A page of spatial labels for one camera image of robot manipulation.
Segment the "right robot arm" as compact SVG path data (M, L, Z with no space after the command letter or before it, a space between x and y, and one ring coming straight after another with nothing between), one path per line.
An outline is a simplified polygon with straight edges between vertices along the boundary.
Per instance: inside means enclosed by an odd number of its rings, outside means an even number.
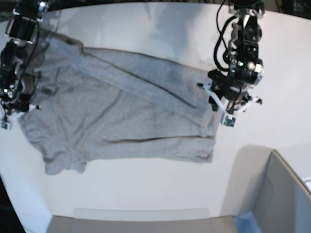
M34 78L26 74L37 47L40 23L50 0L17 0L5 35L9 41L0 53L0 125L7 129L9 116L30 110Z

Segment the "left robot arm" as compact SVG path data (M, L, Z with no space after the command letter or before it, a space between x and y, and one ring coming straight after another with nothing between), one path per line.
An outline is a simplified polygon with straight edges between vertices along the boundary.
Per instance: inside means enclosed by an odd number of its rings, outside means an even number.
M213 52L216 69L207 74L212 82L197 86L208 93L214 112L220 110L224 117L233 119L251 104L262 103L248 90L258 85L264 74L258 19L264 17L265 6L262 0L230 0L228 7L232 16L219 30Z

